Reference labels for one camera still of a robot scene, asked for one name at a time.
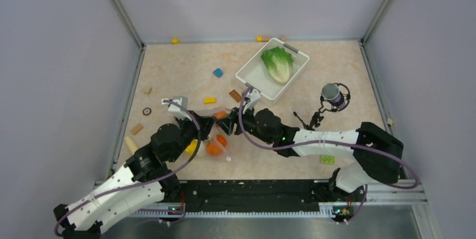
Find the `clear zip top bag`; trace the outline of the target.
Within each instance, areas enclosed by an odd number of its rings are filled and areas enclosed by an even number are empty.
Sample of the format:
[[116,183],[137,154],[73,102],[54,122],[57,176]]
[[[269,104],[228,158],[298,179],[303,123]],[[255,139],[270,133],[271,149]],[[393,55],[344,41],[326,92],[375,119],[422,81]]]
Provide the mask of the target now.
[[[216,120],[226,118],[230,112],[231,110],[225,107],[215,107],[212,109],[195,111],[198,116],[214,117]],[[192,154],[197,150],[197,143],[198,140],[194,139],[186,147],[185,153],[192,156]],[[201,141],[196,158],[204,158],[207,156],[210,159],[229,162],[231,160],[231,153],[226,149],[226,147],[227,139],[225,138],[225,133],[217,123],[212,123],[207,138]]]

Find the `orange mini pumpkin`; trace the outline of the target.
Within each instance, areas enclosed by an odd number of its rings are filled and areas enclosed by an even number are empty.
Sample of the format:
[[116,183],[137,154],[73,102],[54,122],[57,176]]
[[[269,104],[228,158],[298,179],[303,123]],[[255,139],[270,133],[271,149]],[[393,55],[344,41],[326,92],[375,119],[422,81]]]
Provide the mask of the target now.
[[223,147],[219,142],[211,141],[206,145],[205,151],[208,155],[217,157],[223,154]]

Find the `yellow lemon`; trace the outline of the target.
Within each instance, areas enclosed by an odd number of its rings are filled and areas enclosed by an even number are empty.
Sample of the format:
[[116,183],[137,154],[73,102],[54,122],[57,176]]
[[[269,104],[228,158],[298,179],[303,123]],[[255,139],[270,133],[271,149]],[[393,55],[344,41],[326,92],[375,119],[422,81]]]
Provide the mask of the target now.
[[192,140],[191,143],[186,147],[185,153],[192,156],[197,149],[198,141],[196,139]]

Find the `green lettuce leaf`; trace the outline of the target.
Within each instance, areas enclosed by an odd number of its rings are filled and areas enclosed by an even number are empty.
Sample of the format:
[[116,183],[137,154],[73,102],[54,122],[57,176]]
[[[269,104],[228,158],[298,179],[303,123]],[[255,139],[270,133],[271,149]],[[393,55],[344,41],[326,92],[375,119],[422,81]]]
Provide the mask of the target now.
[[270,76],[280,84],[286,84],[294,73],[294,59],[283,47],[267,49],[260,56]]

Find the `peach fruit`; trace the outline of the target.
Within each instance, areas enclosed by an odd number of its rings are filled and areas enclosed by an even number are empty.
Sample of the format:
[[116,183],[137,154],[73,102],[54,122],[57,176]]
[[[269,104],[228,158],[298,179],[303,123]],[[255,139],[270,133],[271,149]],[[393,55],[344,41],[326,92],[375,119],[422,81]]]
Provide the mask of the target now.
[[227,140],[224,136],[222,135],[217,135],[216,136],[216,139],[217,141],[223,146],[223,147],[226,147],[227,146]]

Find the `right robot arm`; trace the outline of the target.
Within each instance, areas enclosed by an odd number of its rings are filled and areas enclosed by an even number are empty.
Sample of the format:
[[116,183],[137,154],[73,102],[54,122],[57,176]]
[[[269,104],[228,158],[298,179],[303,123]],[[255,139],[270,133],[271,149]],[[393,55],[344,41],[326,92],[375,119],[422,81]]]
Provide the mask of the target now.
[[234,108],[217,121],[227,135],[244,134],[263,142],[262,149],[283,157],[329,155],[351,159],[338,168],[329,185],[330,196],[344,201],[360,186],[377,181],[396,184],[400,176],[403,143],[372,122],[363,122],[356,130],[329,132],[291,127],[269,109],[240,113]]

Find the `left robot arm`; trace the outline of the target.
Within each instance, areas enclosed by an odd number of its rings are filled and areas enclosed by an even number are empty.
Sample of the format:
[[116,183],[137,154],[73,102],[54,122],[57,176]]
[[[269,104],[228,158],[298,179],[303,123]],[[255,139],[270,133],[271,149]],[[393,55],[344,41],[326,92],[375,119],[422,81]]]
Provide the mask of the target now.
[[164,124],[122,166],[89,195],[53,210],[54,234],[61,238],[100,238],[112,226],[139,209],[162,200],[174,201],[180,181],[167,163],[176,161],[194,141],[209,137],[213,116],[177,119]]

